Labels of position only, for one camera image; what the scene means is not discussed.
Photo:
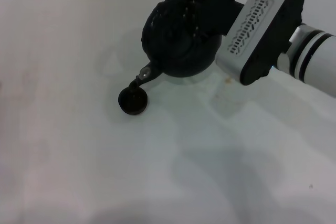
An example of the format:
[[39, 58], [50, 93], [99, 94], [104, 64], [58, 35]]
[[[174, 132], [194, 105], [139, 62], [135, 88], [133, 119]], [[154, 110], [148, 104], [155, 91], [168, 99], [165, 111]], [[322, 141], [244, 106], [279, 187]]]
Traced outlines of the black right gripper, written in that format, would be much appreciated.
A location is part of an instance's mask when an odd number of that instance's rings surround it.
[[192, 39], [207, 41], [227, 35], [243, 7], [235, 0], [187, 0], [183, 21]]

